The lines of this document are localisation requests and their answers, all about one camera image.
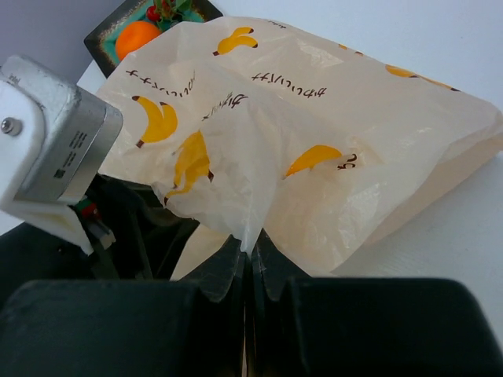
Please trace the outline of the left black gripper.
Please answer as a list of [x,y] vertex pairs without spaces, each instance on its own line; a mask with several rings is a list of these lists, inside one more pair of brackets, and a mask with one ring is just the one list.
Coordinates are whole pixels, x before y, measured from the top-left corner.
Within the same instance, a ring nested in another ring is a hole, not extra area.
[[164,208],[147,185],[98,175],[73,206],[95,251],[22,222],[1,234],[1,302],[33,280],[169,279],[198,221]]

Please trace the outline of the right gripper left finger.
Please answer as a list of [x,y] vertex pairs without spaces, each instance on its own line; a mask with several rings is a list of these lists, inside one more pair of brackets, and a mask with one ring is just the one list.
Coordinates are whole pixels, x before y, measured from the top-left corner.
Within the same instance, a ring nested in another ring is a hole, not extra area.
[[1,312],[4,376],[239,376],[247,256],[169,280],[33,280]]

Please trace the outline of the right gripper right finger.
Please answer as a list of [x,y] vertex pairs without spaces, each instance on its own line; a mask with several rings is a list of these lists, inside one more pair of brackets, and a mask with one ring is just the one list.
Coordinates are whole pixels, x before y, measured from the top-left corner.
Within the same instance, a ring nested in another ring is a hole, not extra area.
[[256,376],[499,376],[468,289],[436,278],[321,278],[262,232],[251,254]]

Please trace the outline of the banana print plastic bag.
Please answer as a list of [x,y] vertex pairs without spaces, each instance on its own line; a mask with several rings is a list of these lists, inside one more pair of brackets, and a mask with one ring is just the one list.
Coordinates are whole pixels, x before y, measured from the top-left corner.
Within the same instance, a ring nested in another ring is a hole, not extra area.
[[101,165],[250,251],[325,275],[502,148],[502,114],[452,86],[271,20],[183,22],[98,90],[123,128]]

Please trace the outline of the orange fake fruit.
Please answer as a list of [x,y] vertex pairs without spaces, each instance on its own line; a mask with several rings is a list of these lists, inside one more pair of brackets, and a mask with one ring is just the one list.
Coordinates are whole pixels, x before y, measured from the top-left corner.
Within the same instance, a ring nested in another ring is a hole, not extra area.
[[120,32],[115,44],[119,61],[160,35],[161,30],[157,26],[143,20],[127,25]]

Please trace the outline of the fake strawberry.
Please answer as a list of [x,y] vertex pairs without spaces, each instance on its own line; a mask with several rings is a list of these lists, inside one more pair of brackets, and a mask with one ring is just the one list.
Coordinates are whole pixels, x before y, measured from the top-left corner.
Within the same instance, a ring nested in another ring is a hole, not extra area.
[[190,0],[153,0],[146,10],[146,18],[161,31],[183,20],[184,14],[191,10]]

